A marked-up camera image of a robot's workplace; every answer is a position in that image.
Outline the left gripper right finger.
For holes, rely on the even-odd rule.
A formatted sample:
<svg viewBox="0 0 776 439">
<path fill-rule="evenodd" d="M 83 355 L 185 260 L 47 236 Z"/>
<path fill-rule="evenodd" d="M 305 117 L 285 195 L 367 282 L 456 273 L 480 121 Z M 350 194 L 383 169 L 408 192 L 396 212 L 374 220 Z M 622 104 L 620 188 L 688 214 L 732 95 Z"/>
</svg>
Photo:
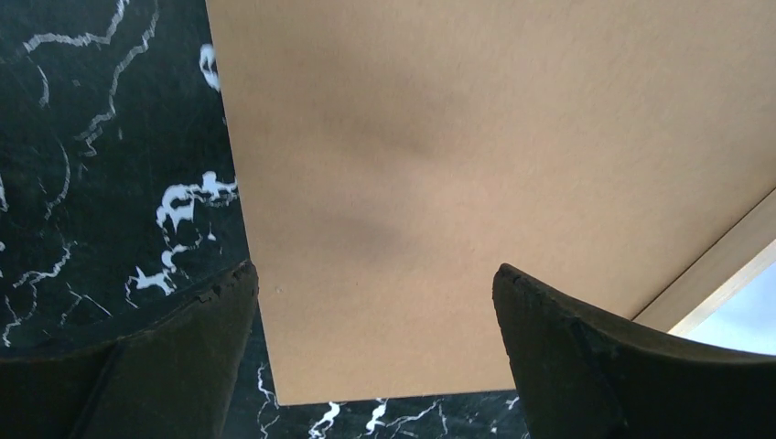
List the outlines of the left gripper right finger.
<svg viewBox="0 0 776 439">
<path fill-rule="evenodd" d="M 772 438 L 775 359 L 675 337 L 517 268 L 492 300 L 532 438 Z"/>
</svg>

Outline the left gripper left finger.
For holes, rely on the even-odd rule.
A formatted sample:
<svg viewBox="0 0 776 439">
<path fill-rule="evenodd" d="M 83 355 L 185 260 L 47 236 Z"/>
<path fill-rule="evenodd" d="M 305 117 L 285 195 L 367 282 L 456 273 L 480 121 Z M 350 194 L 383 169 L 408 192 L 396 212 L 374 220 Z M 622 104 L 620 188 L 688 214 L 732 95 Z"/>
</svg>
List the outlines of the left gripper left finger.
<svg viewBox="0 0 776 439">
<path fill-rule="evenodd" d="M 241 262 L 121 316 L 1 351 L 4 438 L 218 438 L 258 308 Z"/>
</svg>

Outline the wooden picture frame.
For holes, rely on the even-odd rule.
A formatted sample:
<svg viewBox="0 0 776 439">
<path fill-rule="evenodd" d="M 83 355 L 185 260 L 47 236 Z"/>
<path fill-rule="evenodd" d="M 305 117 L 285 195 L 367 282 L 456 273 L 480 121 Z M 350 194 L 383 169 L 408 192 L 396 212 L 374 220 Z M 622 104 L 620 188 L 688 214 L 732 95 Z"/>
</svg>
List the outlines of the wooden picture frame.
<svg viewBox="0 0 776 439">
<path fill-rule="evenodd" d="M 771 191 L 633 321 L 686 336 L 774 263 L 775 192 Z"/>
</svg>

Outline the brown cardboard backing board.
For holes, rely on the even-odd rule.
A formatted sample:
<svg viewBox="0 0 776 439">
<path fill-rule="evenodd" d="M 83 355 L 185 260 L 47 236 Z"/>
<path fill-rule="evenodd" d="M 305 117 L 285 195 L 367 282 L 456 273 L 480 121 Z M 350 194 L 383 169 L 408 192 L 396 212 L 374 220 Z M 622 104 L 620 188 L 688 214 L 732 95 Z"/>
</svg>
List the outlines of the brown cardboard backing board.
<svg viewBox="0 0 776 439">
<path fill-rule="evenodd" d="M 772 1 L 210 1 L 283 405 L 513 385 L 503 263 L 632 319 L 775 191 Z"/>
</svg>

